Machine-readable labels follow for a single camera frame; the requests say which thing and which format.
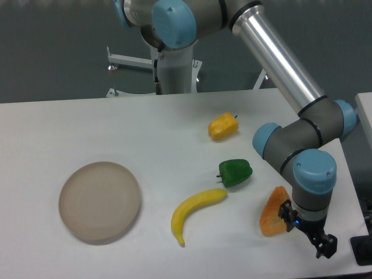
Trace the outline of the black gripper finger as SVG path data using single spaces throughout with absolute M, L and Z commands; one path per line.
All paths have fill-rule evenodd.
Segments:
M 316 248 L 316 258 L 322 256 L 329 259 L 337 251 L 338 239 L 332 234 L 326 234 L 323 229 L 305 231 L 310 243 Z
M 290 232 L 295 227 L 297 211 L 293 210 L 289 199 L 280 205 L 278 216 L 283 219 L 286 225 L 286 232 Z

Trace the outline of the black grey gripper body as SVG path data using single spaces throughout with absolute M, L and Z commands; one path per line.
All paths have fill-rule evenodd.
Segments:
M 294 205 L 292 215 L 294 228 L 307 234 L 321 234 L 324 232 L 328 207 L 318 211 L 309 211 Z

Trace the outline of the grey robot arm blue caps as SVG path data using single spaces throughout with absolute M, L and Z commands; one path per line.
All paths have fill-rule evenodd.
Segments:
M 337 180 L 335 159 L 321 147 L 347 135 L 356 113 L 345 101 L 333 101 L 315 83 L 282 41 L 264 14 L 261 1 L 114 1 L 123 27 L 137 26 L 155 49 L 152 72 L 155 92 L 189 93 L 191 67 L 168 59 L 163 51 L 191 49 L 197 40 L 229 28 L 240 37 L 282 93 L 299 119 L 281 127 L 261 126 L 253 136 L 256 152 L 292 186 L 292 198 L 277 214 L 287 230 L 303 232 L 318 256 L 331 257 L 337 238 L 324 232 L 332 191 Z

